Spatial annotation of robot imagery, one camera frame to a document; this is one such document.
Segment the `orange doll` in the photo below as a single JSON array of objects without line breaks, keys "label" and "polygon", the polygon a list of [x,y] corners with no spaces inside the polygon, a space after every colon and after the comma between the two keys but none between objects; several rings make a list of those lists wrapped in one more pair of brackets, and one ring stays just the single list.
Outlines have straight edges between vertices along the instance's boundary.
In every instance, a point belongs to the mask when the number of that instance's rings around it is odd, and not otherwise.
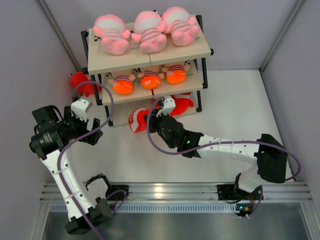
[{"label": "orange doll", "polygon": [[108,82],[112,85],[115,93],[126,96],[133,92],[133,81],[135,79],[136,77],[133,74],[130,74],[129,76],[118,75],[114,79],[109,79]]},{"label": "orange doll", "polygon": [[176,85],[183,82],[186,79],[187,71],[189,70],[189,65],[180,64],[162,68],[162,72],[166,74],[166,81],[171,85]]},{"label": "orange doll", "polygon": [[140,72],[137,77],[141,79],[140,83],[145,89],[153,90],[161,85],[165,75],[164,73],[146,70],[145,72]]}]

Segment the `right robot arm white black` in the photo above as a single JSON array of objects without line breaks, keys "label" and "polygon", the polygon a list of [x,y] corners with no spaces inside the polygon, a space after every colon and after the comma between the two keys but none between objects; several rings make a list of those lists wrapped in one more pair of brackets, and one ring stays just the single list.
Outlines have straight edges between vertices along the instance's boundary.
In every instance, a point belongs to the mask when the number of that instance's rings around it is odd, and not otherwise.
[{"label": "right robot arm white black", "polygon": [[286,181],[287,153],[270,134],[257,140],[228,140],[186,130],[182,123],[168,114],[154,110],[148,120],[148,133],[157,133],[170,149],[186,158],[222,158],[244,162],[250,168],[235,178],[233,192],[246,198],[265,183]]}]

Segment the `aluminium rail base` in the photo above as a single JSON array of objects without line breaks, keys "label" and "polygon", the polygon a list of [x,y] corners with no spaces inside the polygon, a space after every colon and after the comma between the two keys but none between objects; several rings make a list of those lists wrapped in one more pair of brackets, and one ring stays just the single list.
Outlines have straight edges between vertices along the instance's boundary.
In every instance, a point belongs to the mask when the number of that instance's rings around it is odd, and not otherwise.
[{"label": "aluminium rail base", "polygon": [[[218,183],[128,183],[131,202],[216,202]],[[313,198],[305,182],[268,183],[263,185],[263,197],[269,203],[310,202]]]}]

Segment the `orange doll middle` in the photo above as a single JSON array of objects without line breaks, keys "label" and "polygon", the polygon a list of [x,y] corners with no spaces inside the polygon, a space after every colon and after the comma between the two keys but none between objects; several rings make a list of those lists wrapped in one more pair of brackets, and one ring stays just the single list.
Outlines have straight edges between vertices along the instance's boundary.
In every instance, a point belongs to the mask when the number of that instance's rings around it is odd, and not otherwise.
[{"label": "orange doll middle", "polygon": [[145,72],[140,72],[137,77],[141,79],[140,83],[145,89],[153,90],[161,85],[165,75],[164,73],[146,70]]}]

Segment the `pink plush right top shelf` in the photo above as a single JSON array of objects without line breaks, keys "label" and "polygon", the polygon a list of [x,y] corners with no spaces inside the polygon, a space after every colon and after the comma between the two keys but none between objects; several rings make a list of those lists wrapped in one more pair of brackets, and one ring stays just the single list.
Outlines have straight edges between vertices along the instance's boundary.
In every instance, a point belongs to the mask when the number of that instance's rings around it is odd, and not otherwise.
[{"label": "pink plush right top shelf", "polygon": [[170,34],[173,43],[179,47],[190,45],[200,33],[197,19],[179,6],[168,8],[161,16],[166,23],[166,34]]}]

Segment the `beige three-tier shelf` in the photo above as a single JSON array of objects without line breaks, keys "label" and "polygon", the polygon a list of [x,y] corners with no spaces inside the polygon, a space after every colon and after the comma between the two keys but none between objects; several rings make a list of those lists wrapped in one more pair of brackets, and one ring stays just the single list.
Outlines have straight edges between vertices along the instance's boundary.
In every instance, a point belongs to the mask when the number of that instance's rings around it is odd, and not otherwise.
[{"label": "beige three-tier shelf", "polygon": [[87,68],[83,71],[90,76],[92,81],[102,83],[109,89],[112,86],[108,83],[107,78],[114,71],[141,70],[144,67],[181,61],[185,61],[190,67],[186,80],[177,85],[163,82],[159,88],[147,90],[136,79],[133,83],[132,94],[121,96],[114,93],[113,99],[110,99],[106,92],[98,93],[95,89],[94,96],[97,105],[103,106],[106,115],[111,117],[108,122],[109,126],[127,125],[128,116],[133,109],[149,108],[153,98],[167,95],[190,92],[196,95],[196,99],[194,106],[189,107],[184,114],[191,115],[203,110],[201,90],[208,87],[206,58],[213,55],[214,50],[209,47],[202,32],[191,45],[184,47],[174,45],[169,35],[164,50],[151,54],[142,52],[139,44],[131,40],[129,49],[120,56],[105,53],[100,45],[100,38],[94,35],[91,28],[82,31],[81,38],[87,59]]}]

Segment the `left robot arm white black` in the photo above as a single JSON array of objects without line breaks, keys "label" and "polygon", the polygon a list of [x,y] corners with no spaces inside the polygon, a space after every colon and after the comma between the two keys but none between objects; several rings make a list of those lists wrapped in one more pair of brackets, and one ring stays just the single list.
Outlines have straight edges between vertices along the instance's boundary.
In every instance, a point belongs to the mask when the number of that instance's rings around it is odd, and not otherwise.
[{"label": "left robot arm white black", "polygon": [[75,142],[94,146],[103,135],[100,120],[93,120],[87,129],[89,100],[77,100],[64,108],[61,114],[54,105],[32,111],[37,123],[29,147],[50,171],[67,207],[70,235],[82,235],[90,230],[102,240],[98,226],[112,217],[107,199],[113,187],[104,174],[98,174],[83,183],[76,171],[70,147]]}]

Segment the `pink striped plush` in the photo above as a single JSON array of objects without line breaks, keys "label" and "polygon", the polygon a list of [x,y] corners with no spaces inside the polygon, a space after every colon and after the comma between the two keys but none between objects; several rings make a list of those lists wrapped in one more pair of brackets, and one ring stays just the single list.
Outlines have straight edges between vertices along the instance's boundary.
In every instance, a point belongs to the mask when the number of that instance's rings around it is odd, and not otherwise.
[{"label": "pink striped plush", "polygon": [[167,24],[157,11],[142,11],[134,21],[131,38],[143,52],[158,53],[167,44],[167,36],[164,34],[166,27]]},{"label": "pink striped plush", "polygon": [[130,45],[131,32],[117,15],[107,14],[98,17],[93,25],[93,32],[100,38],[100,44],[108,54],[122,55]]}]

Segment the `orange doll right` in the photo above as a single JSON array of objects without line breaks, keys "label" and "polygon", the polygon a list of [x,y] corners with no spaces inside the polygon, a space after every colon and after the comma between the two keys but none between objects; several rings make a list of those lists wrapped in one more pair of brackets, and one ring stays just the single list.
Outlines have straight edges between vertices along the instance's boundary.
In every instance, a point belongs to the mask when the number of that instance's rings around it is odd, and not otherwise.
[{"label": "orange doll right", "polygon": [[183,82],[186,79],[187,71],[189,70],[189,65],[180,64],[162,68],[162,72],[166,74],[166,81],[171,85],[176,85]]}]

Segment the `orange doll left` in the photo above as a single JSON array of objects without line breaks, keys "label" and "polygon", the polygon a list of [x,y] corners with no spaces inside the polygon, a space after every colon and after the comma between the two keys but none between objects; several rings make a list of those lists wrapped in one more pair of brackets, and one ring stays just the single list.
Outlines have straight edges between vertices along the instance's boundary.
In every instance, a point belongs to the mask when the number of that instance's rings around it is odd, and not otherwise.
[{"label": "orange doll left", "polygon": [[126,96],[133,92],[133,81],[135,79],[136,77],[133,74],[130,74],[129,76],[118,75],[114,79],[109,79],[108,82],[112,85],[115,93]]}]

